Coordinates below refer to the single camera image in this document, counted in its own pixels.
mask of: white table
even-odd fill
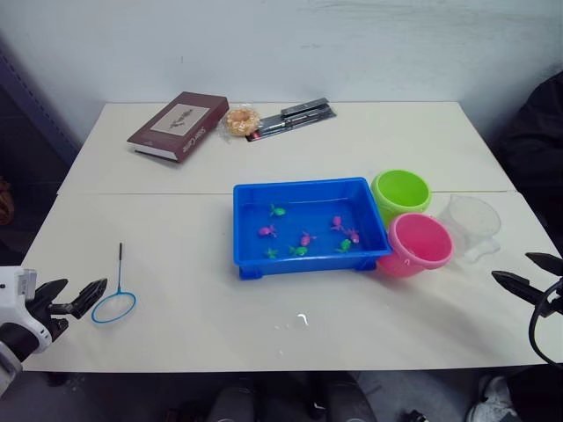
[[[124,288],[139,302],[113,325],[70,319],[68,332],[25,368],[183,372],[539,363],[527,339],[532,307],[490,272],[519,273],[544,289],[554,278],[523,254],[555,249],[519,193],[475,195],[501,216],[501,251],[474,266],[454,263],[403,283],[353,271],[239,280],[229,194],[61,195],[24,266],[38,270],[39,282],[68,278],[61,300],[100,277],[109,277],[112,291],[123,241]],[[437,193],[430,214],[449,196]],[[298,314],[307,316],[308,326]],[[542,320],[538,342],[563,359],[563,319]]]
[[[163,104],[107,104],[59,193],[232,193],[242,183],[365,177],[402,168],[435,192],[514,186],[458,103],[332,103],[338,117],[256,142],[215,131],[183,163],[126,143]],[[276,114],[288,104],[257,104]]]

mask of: book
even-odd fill
[[[226,97],[182,92],[137,130],[135,151],[181,163],[229,110]]]

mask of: pink bucket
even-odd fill
[[[377,266],[393,277],[409,277],[446,265],[454,253],[450,233],[435,218],[408,213],[389,225],[393,253],[381,257]]]

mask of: cable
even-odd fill
[[[534,308],[534,312],[531,314],[530,326],[528,327],[528,338],[530,339],[531,348],[534,349],[534,352],[537,353],[537,356],[539,356],[547,363],[553,365],[554,367],[560,370],[563,370],[563,365],[557,363],[554,360],[549,359],[547,356],[543,354],[541,350],[539,350],[539,347],[537,346],[536,343],[536,323],[541,313],[542,307],[544,306],[545,303],[547,303],[547,298],[549,297],[549,295],[562,286],[563,286],[563,279],[559,280],[553,286],[545,290],[539,302],[537,303],[536,308]]]

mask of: shoe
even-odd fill
[[[501,422],[505,417],[517,417],[507,381],[503,376],[493,378],[483,391],[484,400],[467,413],[465,422]]]

